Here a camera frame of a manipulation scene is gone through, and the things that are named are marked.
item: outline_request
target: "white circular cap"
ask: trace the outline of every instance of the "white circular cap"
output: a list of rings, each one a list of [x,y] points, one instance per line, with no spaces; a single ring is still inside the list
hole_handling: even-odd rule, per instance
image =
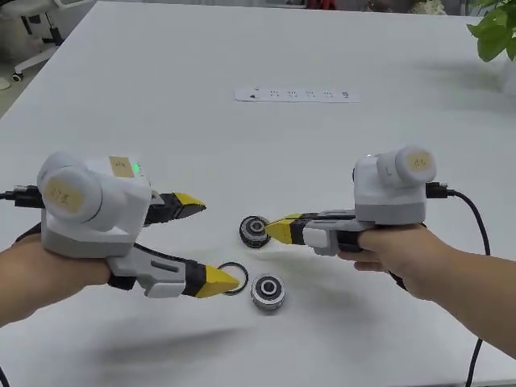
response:
[[[99,181],[81,166],[48,172],[41,183],[45,208],[64,221],[83,223],[95,216],[102,203]]]
[[[432,154],[416,146],[398,151],[395,163],[399,177],[410,185],[429,183],[435,179],[437,173]]]

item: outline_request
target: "power strip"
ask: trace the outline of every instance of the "power strip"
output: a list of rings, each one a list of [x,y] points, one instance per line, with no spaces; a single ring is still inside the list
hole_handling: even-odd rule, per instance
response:
[[[247,87],[235,90],[235,100],[241,102],[318,102],[359,103],[354,93],[337,89]]]

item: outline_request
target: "metal bearing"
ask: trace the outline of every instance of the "metal bearing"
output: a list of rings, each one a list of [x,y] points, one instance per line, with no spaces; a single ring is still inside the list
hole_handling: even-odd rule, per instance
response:
[[[261,216],[247,216],[240,224],[240,238],[249,248],[262,248],[271,237],[265,232],[268,220]]]
[[[279,277],[270,274],[259,276],[252,282],[251,299],[260,310],[276,310],[285,300],[285,285]]]

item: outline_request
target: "plant leaf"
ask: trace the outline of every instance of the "plant leaf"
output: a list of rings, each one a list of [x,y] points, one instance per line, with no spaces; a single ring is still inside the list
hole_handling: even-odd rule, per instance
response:
[[[484,18],[481,20],[479,25],[482,24],[482,22],[495,22],[496,24],[500,26],[505,26],[507,24],[507,12],[506,9],[503,7],[495,8],[494,10],[490,10],[487,14],[485,14]]]
[[[512,30],[516,27],[516,9],[512,13],[507,13],[507,28]]]
[[[507,2],[503,6],[499,6],[498,8],[503,9],[506,13],[511,14],[516,12],[516,2]]]
[[[482,27],[480,26],[473,26],[472,24],[467,24],[466,27],[471,32],[471,35],[475,36],[476,38],[481,37]]]
[[[487,8],[488,6],[493,6],[495,4],[498,4],[501,2],[501,0],[480,0],[478,2],[475,2],[474,6],[479,6],[480,8]]]
[[[485,14],[484,18],[476,26],[468,24],[467,27],[473,36],[480,39],[485,31],[492,27],[503,26],[505,28],[508,19],[507,13],[503,9],[497,8]]]
[[[507,55],[511,60],[516,58],[516,38],[511,38],[509,42],[507,42]]]
[[[484,62],[490,62],[502,52],[509,43],[511,32],[503,26],[494,25],[481,33],[477,42],[478,56]]]

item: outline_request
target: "rubber o-ring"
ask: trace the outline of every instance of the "rubber o-ring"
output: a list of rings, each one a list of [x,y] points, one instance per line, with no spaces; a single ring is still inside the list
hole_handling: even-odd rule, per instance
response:
[[[243,280],[242,286],[240,286],[239,288],[233,289],[233,290],[228,290],[227,292],[223,293],[223,294],[226,294],[227,296],[235,296],[236,294],[241,293],[245,289],[245,287],[248,285],[249,272],[242,264],[239,264],[238,262],[226,262],[225,264],[221,264],[217,268],[222,269],[222,268],[229,268],[229,267],[239,268],[245,276],[245,280]]]

